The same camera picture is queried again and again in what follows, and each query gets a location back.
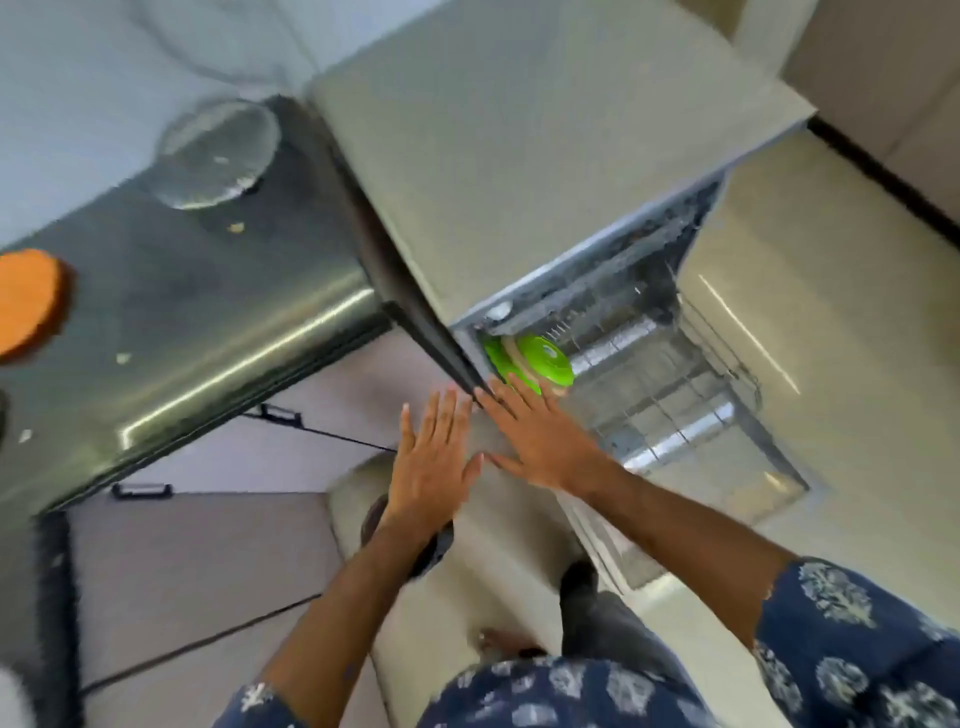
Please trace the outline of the person's left hand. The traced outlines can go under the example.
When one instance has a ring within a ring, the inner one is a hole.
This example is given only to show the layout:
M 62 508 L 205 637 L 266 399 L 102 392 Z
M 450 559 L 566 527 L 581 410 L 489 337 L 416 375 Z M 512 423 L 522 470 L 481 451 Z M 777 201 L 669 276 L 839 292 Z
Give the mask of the person's left hand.
M 389 502 L 378 528 L 409 543 L 425 544 L 469 498 L 461 496 L 461 473 L 474 455 L 468 453 L 474 403 L 460 393 L 460 441 L 451 452 L 438 452 L 438 403 L 444 393 L 429 395 L 419 424 L 412 418 L 417 435 L 412 454 L 401 460 L 399 439 L 393 461 Z

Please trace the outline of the person's right hand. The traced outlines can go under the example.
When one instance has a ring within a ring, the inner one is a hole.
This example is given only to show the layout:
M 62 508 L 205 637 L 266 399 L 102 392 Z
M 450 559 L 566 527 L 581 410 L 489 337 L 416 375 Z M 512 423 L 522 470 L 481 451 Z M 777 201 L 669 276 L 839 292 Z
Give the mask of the person's right hand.
M 476 387 L 474 399 L 491 419 L 491 381 Z M 494 423 L 527 469 L 527 482 L 587 501 L 621 467 L 559 406 L 551 394 L 538 395 L 535 423 Z

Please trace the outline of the person's left forearm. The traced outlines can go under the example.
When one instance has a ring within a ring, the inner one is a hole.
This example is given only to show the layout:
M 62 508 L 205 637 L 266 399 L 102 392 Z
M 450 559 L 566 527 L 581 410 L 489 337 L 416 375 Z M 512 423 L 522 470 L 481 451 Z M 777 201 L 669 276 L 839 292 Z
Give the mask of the person's left forearm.
M 385 516 L 262 669 L 260 680 L 306 728 L 338 728 L 419 555 L 450 520 L 414 508 Z

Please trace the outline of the person's right forearm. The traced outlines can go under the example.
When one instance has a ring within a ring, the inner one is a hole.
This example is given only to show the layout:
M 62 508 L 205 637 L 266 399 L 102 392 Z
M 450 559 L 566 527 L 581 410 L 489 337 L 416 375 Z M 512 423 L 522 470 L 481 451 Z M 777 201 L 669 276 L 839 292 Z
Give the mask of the person's right forearm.
M 568 488 L 692 591 L 747 650 L 763 602 L 797 555 L 743 523 L 605 456 Z

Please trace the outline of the blue patterned shirt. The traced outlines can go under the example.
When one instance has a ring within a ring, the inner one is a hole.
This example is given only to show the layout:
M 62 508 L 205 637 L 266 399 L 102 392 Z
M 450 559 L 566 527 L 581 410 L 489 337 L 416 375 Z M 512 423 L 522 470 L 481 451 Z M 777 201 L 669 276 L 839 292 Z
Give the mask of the blue patterned shirt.
M 792 728 L 960 728 L 960 633 L 868 578 L 803 558 L 767 593 L 753 658 Z M 415 728 L 720 728 L 653 668 L 557 656 L 468 668 Z

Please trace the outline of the round glass lid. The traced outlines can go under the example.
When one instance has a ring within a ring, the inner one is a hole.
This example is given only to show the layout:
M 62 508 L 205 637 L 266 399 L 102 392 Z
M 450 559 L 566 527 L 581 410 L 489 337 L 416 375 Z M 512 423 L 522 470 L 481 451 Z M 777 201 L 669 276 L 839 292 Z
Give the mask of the round glass lid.
M 155 145 L 151 194 L 175 211 L 210 209 L 260 181 L 281 146 L 282 128 L 264 103 L 214 99 L 179 116 Z

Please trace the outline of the grey kitchen cabinet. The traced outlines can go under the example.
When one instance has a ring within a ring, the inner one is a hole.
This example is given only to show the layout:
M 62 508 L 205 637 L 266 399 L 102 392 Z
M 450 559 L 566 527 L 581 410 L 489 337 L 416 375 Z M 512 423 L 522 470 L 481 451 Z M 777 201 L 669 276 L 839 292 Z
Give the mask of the grey kitchen cabinet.
M 393 331 L 267 401 L 305 430 L 240 415 L 121 482 L 172 498 L 70 511 L 86 728 L 210 728 L 256 675 L 342 565 L 325 492 L 419 398 L 397 362 L 422 357 Z

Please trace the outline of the orange round sponge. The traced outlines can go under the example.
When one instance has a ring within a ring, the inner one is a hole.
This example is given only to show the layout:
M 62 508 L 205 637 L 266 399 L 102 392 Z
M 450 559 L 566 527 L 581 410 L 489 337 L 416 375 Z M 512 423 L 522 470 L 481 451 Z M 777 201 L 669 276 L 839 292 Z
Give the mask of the orange round sponge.
M 61 327 L 74 274 L 42 249 L 0 253 L 0 363 L 28 356 Z

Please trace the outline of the grey trousers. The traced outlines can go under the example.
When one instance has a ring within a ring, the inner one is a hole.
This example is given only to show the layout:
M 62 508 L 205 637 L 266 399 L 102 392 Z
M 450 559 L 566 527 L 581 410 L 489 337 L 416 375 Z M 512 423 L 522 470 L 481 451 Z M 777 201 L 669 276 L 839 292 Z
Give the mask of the grey trousers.
M 616 593 L 599 588 L 593 562 L 576 561 L 559 581 L 560 654 L 597 659 L 634 673 L 688 677 L 677 656 Z

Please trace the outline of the green lidded container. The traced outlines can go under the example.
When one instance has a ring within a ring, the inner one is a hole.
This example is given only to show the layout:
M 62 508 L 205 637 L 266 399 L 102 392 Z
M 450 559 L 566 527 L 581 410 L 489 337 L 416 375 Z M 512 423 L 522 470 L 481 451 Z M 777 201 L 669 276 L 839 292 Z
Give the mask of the green lidded container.
M 564 397 L 575 381 L 570 359 L 543 336 L 487 337 L 483 350 L 502 381 L 516 376 L 536 394 L 545 389 L 551 396 Z

